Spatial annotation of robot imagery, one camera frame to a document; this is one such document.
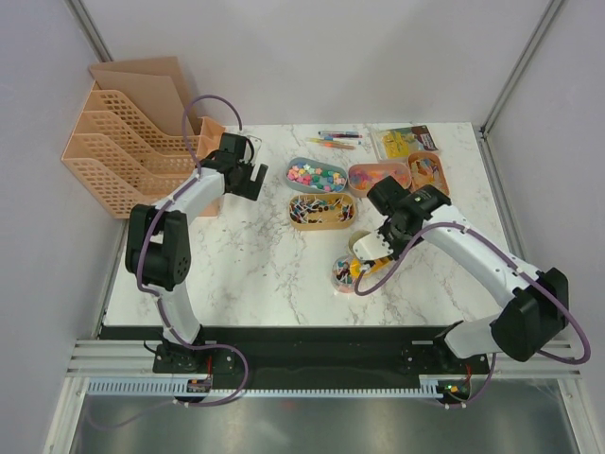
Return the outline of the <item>grey tray of colourful candies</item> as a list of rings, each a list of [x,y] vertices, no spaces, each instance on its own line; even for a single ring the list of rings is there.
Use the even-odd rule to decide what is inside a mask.
[[[333,194],[343,192],[349,178],[340,167],[296,157],[285,169],[285,183],[305,194]]]

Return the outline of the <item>round gold jar lid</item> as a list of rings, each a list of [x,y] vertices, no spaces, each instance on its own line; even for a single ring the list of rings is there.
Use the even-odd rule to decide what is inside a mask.
[[[356,252],[354,250],[355,243],[357,241],[359,241],[361,238],[363,238],[367,235],[370,235],[370,234],[371,234],[371,232],[367,231],[367,230],[358,230],[358,231],[353,232],[348,240],[348,250],[349,250],[350,254],[356,256]]]

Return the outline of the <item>pink tray of gummy candies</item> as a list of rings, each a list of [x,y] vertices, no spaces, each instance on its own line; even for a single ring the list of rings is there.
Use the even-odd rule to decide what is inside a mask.
[[[393,177],[403,188],[411,187],[411,174],[402,163],[357,164],[349,168],[349,190],[357,198],[365,198],[372,187],[387,178]]]

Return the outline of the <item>tan tray of lollipops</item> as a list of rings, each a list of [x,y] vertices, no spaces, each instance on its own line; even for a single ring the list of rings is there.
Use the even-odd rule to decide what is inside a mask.
[[[290,200],[287,213],[291,225],[299,231],[325,231],[350,227],[357,210],[348,194],[300,194]]]

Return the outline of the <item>clear glass jar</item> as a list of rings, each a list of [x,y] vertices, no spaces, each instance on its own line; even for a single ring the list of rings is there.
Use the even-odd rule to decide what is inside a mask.
[[[331,282],[336,291],[354,293],[354,285],[361,273],[362,264],[353,255],[343,255],[333,264]]]

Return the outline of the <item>yellow plastic scoop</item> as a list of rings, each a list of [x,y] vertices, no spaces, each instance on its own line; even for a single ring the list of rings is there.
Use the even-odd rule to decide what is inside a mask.
[[[391,259],[388,257],[379,258],[376,260],[362,261],[358,258],[353,258],[349,266],[350,274],[354,279],[357,279],[361,273],[370,275],[383,269],[386,265],[391,263]]]

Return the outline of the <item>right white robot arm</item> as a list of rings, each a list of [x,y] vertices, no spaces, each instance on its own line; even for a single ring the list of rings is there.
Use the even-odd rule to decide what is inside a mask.
[[[427,242],[470,273],[501,308],[491,317],[454,323],[437,336],[432,357],[440,370],[451,373],[467,358],[494,353],[526,362],[568,326],[566,276],[500,250],[436,187],[411,192],[387,177],[368,198],[385,220],[356,241],[357,258],[400,263],[417,243]]]

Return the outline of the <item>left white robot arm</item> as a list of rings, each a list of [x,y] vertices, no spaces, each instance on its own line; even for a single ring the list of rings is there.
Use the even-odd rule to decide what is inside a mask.
[[[195,374],[209,363],[202,325],[185,284],[192,266],[189,227],[225,194],[258,199],[268,167],[255,167],[255,154],[249,137],[225,132],[218,149],[196,159],[190,176],[173,192],[130,211],[125,266],[138,289],[155,298],[163,325],[155,350],[156,374]]]

